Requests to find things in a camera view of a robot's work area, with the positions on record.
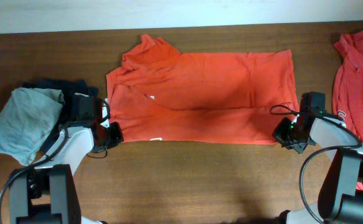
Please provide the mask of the orange FRAM t-shirt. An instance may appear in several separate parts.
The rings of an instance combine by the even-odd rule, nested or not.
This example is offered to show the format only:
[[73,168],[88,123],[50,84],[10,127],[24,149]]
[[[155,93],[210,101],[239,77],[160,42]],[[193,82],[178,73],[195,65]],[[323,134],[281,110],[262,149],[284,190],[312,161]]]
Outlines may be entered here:
[[271,107],[299,106],[290,50],[182,53],[144,34],[106,81],[127,142],[271,145],[281,120]]

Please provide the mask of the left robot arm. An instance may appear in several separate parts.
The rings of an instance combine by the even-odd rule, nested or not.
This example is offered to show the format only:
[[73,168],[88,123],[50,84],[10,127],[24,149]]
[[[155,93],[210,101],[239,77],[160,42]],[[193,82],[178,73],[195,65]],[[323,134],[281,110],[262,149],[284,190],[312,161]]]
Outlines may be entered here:
[[7,184],[10,222],[103,224],[82,215],[73,175],[87,154],[107,151],[121,142],[118,123],[61,130],[48,156],[12,172]]

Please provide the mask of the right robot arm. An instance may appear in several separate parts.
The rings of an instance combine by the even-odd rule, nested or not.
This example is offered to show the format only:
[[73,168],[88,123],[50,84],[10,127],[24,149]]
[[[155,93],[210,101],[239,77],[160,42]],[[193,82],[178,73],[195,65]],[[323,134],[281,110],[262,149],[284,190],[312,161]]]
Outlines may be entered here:
[[[273,132],[282,147],[303,153],[319,144],[299,172],[301,210],[286,210],[278,223],[363,223],[363,142],[346,128],[342,118],[325,110],[325,95],[308,92],[301,96],[299,111],[288,108]],[[303,176],[309,161],[327,153],[332,162],[319,192],[318,201],[308,204]]]

